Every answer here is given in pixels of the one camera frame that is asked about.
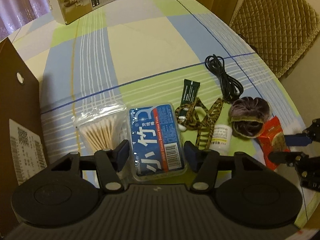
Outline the white pill bottle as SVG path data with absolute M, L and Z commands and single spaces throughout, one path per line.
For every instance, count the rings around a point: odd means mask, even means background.
M 228 155 L 231 143 L 232 128 L 228 125 L 215 125 L 210 150 L 219 152 L 221 155 Z

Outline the red snack packet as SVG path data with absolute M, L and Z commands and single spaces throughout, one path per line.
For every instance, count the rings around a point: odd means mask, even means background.
M 268 156 L 271 152 L 290 152 L 285 142 L 283 129 L 277 116 L 264 124 L 264 131 L 258 137 L 259 145 L 263 151 L 266 166 L 275 170 L 279 165 L 272 163 Z

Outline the brown storage box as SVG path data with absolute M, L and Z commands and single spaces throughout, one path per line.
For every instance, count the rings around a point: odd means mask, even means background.
M 15 189 L 48 164 L 40 118 L 39 82 L 9 38 L 1 41 L 1 236 L 18 220 Z

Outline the quilted gold chair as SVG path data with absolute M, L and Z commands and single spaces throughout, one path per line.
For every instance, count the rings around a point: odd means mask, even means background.
M 306 0 L 243 0 L 230 27 L 281 78 L 319 35 L 319 14 Z

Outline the purple curtain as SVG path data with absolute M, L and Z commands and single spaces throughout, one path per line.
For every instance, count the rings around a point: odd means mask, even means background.
M 1 0 L 1 39 L 50 11 L 47 0 Z

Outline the purple velvet scrunchie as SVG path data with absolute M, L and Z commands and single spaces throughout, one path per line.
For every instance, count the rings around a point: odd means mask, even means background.
M 233 134 L 246 139 L 259 137 L 270 116 L 269 103 L 262 98 L 250 96 L 235 100 L 228 112 Z

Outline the checked tablecloth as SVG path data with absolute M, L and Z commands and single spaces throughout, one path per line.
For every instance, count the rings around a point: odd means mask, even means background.
M 221 96 L 203 62 L 225 60 L 244 95 L 269 102 L 285 133 L 305 124 L 264 61 L 196 0 L 116 0 L 63 25 L 41 16 L 9 36 L 41 82 L 41 120 L 48 158 L 86 154 L 72 117 L 112 101 L 128 106 L 179 106 L 185 79 L 198 81 L 206 106 Z

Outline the blue dental floss box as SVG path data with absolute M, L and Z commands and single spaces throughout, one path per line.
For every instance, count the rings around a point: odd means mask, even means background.
M 170 103 L 129 108 L 128 126 L 134 180 L 151 181 L 186 172 L 180 130 Z

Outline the cotton swabs plastic bag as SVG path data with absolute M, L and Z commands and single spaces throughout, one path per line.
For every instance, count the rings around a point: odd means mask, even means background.
M 127 106 L 113 103 L 94 107 L 72 117 L 73 125 L 88 153 L 114 150 L 127 134 Z

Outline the dark green sachet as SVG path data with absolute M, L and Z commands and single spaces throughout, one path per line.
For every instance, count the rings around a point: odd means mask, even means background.
M 184 79 L 181 105 L 193 103 L 197 97 L 199 88 L 200 88 L 199 82 Z

